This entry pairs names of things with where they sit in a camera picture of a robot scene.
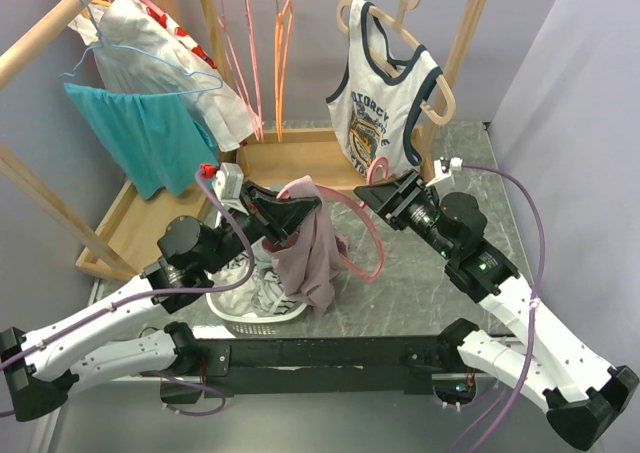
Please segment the orange plastic hanger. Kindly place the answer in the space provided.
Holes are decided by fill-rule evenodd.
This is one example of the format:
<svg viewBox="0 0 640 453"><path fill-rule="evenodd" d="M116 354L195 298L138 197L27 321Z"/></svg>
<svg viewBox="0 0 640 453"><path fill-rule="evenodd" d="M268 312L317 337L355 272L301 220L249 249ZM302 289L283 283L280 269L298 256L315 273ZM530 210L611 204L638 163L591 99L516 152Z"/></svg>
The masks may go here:
<svg viewBox="0 0 640 453"><path fill-rule="evenodd" d="M276 2L274 27L274 107L275 128L279 143L284 141L284 95L289 59L289 48L294 23L294 9L291 0L280 6Z"/></svg>

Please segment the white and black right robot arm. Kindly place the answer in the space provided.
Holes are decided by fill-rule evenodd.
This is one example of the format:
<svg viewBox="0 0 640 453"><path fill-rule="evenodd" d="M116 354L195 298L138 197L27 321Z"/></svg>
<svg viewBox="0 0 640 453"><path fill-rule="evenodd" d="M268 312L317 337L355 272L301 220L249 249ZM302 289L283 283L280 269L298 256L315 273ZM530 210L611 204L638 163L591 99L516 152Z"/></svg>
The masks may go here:
<svg viewBox="0 0 640 453"><path fill-rule="evenodd" d="M591 350L540 301L517 267L485 238L487 219L476 198L462 192L440 197L415 171L354 193L392 229L409 228L432 247L445 259L450 282L525 348L518 352L458 319L439 336L440 364L491 375L534 403L566 443L590 450L626 409L639 378Z"/></svg>

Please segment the thick pink plastic hanger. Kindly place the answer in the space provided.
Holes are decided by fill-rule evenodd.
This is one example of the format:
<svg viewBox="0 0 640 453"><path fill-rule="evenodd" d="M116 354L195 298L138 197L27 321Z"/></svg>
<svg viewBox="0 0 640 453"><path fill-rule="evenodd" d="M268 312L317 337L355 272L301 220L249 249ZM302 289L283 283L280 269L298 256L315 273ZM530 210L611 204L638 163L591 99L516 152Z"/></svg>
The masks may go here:
<svg viewBox="0 0 640 453"><path fill-rule="evenodd" d="M356 202L351 196L336 189L315 183L309 175L289 182L287 188L290 193L289 198L317 196L321 199L321 206L302 224L296 241L287 248L280 249L279 252L287 252L301 245L307 250L305 271L315 272L317 267L326 272L330 269L335 271L347 269L366 282L375 281L383 269L385 253L377 228L366 212L364 203ZM325 206L326 200L347 206L364 224L374 242L378 257L378 264L372 272L366 272L339 250L336 232Z"/></svg>

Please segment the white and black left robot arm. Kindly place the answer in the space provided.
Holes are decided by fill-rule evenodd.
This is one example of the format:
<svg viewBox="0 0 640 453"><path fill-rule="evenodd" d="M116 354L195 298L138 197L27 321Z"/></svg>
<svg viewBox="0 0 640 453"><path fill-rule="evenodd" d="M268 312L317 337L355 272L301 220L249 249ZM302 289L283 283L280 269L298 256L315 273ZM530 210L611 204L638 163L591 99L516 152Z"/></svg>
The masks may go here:
<svg viewBox="0 0 640 453"><path fill-rule="evenodd" d="M118 335L163 314L173 314L220 287L210 277L266 238L282 244L315 213L317 196L281 199L248 181L241 207L227 210L216 227L192 216L175 218L157 245L161 255L115 293L50 326L1 334L1 371L12 402L11 416L28 422L61 407L96 384L139 372L186 375L200 361L195 338L184 324L131 342Z"/></svg>

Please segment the mauve tank top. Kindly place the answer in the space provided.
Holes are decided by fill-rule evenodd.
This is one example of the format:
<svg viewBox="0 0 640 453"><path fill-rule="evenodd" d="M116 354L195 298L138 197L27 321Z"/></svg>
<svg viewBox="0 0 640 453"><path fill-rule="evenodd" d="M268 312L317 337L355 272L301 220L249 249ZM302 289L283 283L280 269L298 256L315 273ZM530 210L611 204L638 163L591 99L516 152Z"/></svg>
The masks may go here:
<svg viewBox="0 0 640 453"><path fill-rule="evenodd" d="M345 269L342 255L346 246L346 240L336 233L324 203L284 245L262 241L286 297L312 307L318 316L324 315L335 298L333 279Z"/></svg>

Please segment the thin pink wire hanger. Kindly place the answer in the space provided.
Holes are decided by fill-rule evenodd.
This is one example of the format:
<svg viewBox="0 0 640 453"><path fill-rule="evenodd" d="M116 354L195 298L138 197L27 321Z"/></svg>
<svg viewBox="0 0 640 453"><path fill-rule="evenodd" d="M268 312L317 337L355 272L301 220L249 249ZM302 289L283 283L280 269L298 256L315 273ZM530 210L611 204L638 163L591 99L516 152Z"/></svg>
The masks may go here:
<svg viewBox="0 0 640 453"><path fill-rule="evenodd" d="M253 127L253 134L254 134L254 137L256 138L256 128L258 126L258 119L257 119L257 113L256 113L255 91L254 91L254 96L251 97L245 76L239 64L238 56L237 56L232 35L229 29L229 24L226 18L224 0L219 0L219 3L220 3L220 13L217 16L217 21L218 21L218 25L221 27L226 38L226 46L224 48L225 60L227 65L231 69L236 90L245 105L250 123Z"/></svg>

